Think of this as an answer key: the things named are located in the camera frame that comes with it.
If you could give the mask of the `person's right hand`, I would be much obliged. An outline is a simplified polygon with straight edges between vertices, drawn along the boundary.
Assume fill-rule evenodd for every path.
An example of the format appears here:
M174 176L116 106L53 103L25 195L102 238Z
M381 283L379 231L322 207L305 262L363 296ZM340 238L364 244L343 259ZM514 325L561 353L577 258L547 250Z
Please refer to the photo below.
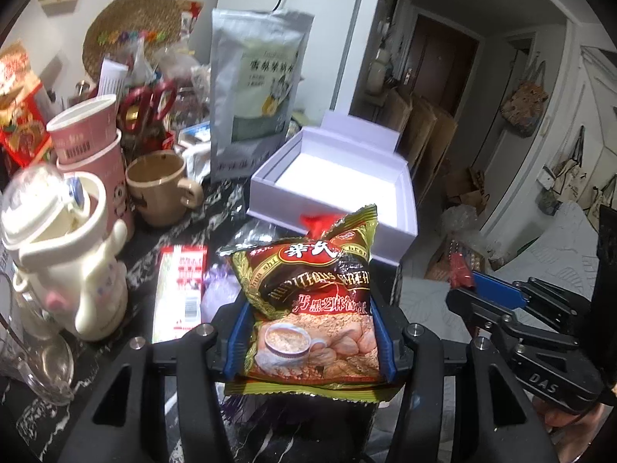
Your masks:
M551 440L561 462L576 462L579 459L611 411L605 404L596 404L587 414L574 416L551 407L538 397L532 399L532 404L546 430L551 433Z

